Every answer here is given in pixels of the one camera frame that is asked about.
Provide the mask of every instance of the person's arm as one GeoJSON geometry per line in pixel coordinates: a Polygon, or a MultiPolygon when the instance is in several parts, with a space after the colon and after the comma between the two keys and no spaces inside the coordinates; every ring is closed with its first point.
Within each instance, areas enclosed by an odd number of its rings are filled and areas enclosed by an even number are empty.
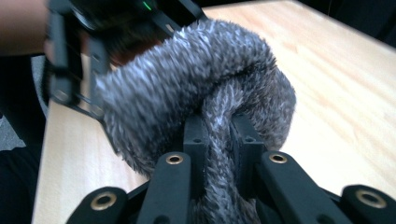
{"type": "Polygon", "coordinates": [[[44,52],[48,0],[1,0],[0,56],[44,52]]]}

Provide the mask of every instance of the gray floor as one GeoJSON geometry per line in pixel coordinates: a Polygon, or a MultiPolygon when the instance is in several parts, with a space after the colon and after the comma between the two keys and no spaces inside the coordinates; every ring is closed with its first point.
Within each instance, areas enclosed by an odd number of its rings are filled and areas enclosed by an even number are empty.
{"type": "MultiPolygon", "coordinates": [[[[32,59],[33,77],[35,80],[37,91],[42,78],[42,69],[44,64],[44,57],[34,57],[32,59]]],[[[47,113],[47,108],[42,104],[43,111],[47,113]]],[[[10,150],[14,147],[24,147],[23,141],[15,134],[12,127],[9,125],[7,118],[0,119],[0,150],[10,150]]]]}

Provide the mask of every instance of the black plastic part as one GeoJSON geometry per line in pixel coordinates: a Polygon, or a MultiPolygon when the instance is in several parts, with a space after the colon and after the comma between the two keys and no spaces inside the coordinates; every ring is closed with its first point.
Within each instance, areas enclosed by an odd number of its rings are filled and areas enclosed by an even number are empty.
{"type": "Polygon", "coordinates": [[[139,23],[157,10],[155,0],[70,0],[80,23],[88,30],[100,32],[125,23],[139,23]]]}
{"type": "Polygon", "coordinates": [[[396,223],[396,202],[387,194],[367,186],[344,188],[340,207],[354,223],[396,223]]]}
{"type": "Polygon", "coordinates": [[[87,195],[67,224],[117,224],[127,203],[123,189],[105,187],[87,195]]]}
{"type": "Polygon", "coordinates": [[[326,193],[326,195],[335,203],[335,204],[339,204],[340,203],[340,199],[341,199],[341,197],[340,196],[338,196],[338,195],[336,195],[336,194],[334,194],[334,193],[332,193],[332,192],[330,192],[330,191],[328,191],[328,190],[326,190],[326,189],[322,189],[325,193],[326,193]]]}
{"type": "Polygon", "coordinates": [[[191,159],[182,152],[160,157],[137,223],[191,223],[191,159]]]}
{"type": "Polygon", "coordinates": [[[205,162],[208,151],[207,133],[201,117],[193,114],[184,125],[183,151],[191,157],[191,197],[197,199],[205,192],[205,162]]]}
{"type": "Polygon", "coordinates": [[[268,202],[256,200],[256,212],[261,224],[283,224],[282,217],[271,205],[268,202]]]}
{"type": "Polygon", "coordinates": [[[136,223],[148,188],[149,181],[128,193],[128,202],[125,205],[120,223],[136,223]]]}
{"type": "Polygon", "coordinates": [[[245,114],[236,114],[232,117],[231,137],[239,194],[244,198],[254,198],[254,166],[261,161],[265,150],[264,142],[245,114]]]}
{"type": "Polygon", "coordinates": [[[285,223],[351,223],[288,154],[263,153],[259,175],[285,223]]]}
{"type": "Polygon", "coordinates": [[[70,15],[52,12],[49,38],[53,43],[52,67],[55,73],[51,80],[51,96],[59,104],[76,105],[79,100],[79,83],[82,80],[80,43],[72,27],[76,21],[70,15]]]}
{"type": "Polygon", "coordinates": [[[177,23],[172,21],[163,12],[156,13],[152,17],[152,21],[163,32],[163,34],[158,34],[160,39],[170,37],[173,35],[174,31],[178,31],[181,29],[181,27],[177,23]]]}
{"type": "Polygon", "coordinates": [[[90,110],[92,117],[95,119],[102,119],[103,112],[103,101],[96,94],[96,79],[100,76],[105,76],[110,70],[110,59],[108,52],[105,48],[103,40],[90,37],[89,40],[89,51],[90,51],[90,110]]]}
{"type": "Polygon", "coordinates": [[[68,14],[72,11],[71,7],[68,0],[49,0],[49,10],[57,14],[68,14]]]}
{"type": "Polygon", "coordinates": [[[158,1],[158,5],[159,9],[180,27],[206,19],[202,9],[190,0],[158,1]]]}

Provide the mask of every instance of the fuzzy toy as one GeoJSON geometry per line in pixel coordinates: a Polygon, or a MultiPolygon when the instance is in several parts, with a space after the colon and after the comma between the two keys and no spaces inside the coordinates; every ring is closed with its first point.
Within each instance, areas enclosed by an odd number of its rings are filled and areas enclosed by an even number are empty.
{"type": "Polygon", "coordinates": [[[258,35],[225,21],[198,21],[97,82],[115,150],[150,177],[185,118],[200,109],[207,128],[205,195],[195,223],[258,223],[254,201],[237,191],[230,122],[245,113],[265,146],[285,142],[293,87],[258,35]]]}

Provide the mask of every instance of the light wood surface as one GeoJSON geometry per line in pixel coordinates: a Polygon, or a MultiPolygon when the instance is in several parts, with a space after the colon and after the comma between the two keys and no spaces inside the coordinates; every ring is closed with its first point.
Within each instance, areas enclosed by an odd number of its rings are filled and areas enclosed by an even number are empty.
{"type": "MultiPolygon", "coordinates": [[[[363,184],[396,198],[396,51],[297,2],[205,10],[265,38],[294,86],[289,153],[323,188],[363,184]]],[[[144,178],[117,158],[100,125],[51,104],[34,223],[65,223],[86,194],[144,178]]]]}

